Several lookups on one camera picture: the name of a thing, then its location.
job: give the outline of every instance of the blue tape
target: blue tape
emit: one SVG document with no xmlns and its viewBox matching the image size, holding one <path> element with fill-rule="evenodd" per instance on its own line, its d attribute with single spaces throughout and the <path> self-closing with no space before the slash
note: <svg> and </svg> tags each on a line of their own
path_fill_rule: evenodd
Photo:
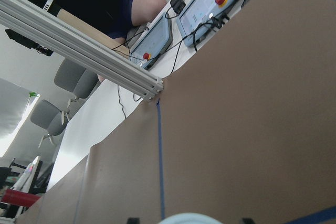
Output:
<svg viewBox="0 0 336 224">
<path fill-rule="evenodd" d="M 328 208 L 315 214 L 288 222 L 287 224 L 319 224 L 332 219 L 336 220 L 336 207 Z"/>
<path fill-rule="evenodd" d="M 161 219 L 163 220 L 165 218 L 165 205 L 164 205 L 164 182 L 163 182 L 163 161 L 162 161 L 161 108 L 159 100 L 156 103 L 156 108 L 158 110 L 157 129 L 159 135 L 160 203 L 161 203 Z"/>
</svg>

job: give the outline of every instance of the office chair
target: office chair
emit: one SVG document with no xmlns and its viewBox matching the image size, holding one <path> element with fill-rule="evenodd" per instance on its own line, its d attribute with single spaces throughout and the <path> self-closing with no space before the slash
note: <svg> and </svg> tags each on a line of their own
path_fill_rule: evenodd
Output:
<svg viewBox="0 0 336 224">
<path fill-rule="evenodd" d="M 68 108 L 71 102 L 78 101 L 80 98 L 87 98 L 97 82 L 96 73 L 68 59 L 64 59 L 61 63 L 54 78 L 54 83 L 57 86 L 75 95 L 74 99 L 69 99 Z"/>
<path fill-rule="evenodd" d="M 61 111 L 50 102 L 46 100 L 40 101 L 32 111 L 30 120 L 32 123 L 47 130 L 48 134 L 44 135 L 38 145 L 41 144 L 44 139 L 49 139 L 50 143 L 56 147 L 53 136 L 57 136 L 63 132 L 70 118 L 68 111 Z"/>
</svg>

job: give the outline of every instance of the white tabletop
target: white tabletop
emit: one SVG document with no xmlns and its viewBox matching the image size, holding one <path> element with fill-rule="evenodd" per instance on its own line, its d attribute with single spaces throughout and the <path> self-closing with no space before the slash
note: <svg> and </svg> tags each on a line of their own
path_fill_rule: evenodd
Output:
<svg viewBox="0 0 336 224">
<path fill-rule="evenodd" d="M 161 14 L 166 12 L 169 7 L 170 4 L 168 3 Z M 232 17 L 239 10 L 240 7 L 236 8 L 229 16 Z M 171 46 L 182 39 L 174 19 L 172 20 L 172 32 L 173 42 Z M 214 32 L 210 32 L 207 38 L 197 45 L 197 48 L 201 48 L 214 34 Z M 162 78 L 168 76 L 173 68 L 177 48 L 178 46 L 161 56 L 149 72 Z M 184 65 L 194 54 L 195 50 L 193 47 L 187 48 L 184 43 L 182 43 L 174 70 Z M 119 87 L 119 90 L 125 114 L 129 116 L 141 100 L 134 102 L 133 93 L 122 87 Z M 117 85 L 109 80 L 105 80 L 71 119 L 62 139 L 48 189 L 88 155 L 91 146 L 101 142 L 124 120 L 122 107 L 118 101 Z"/>
</svg>

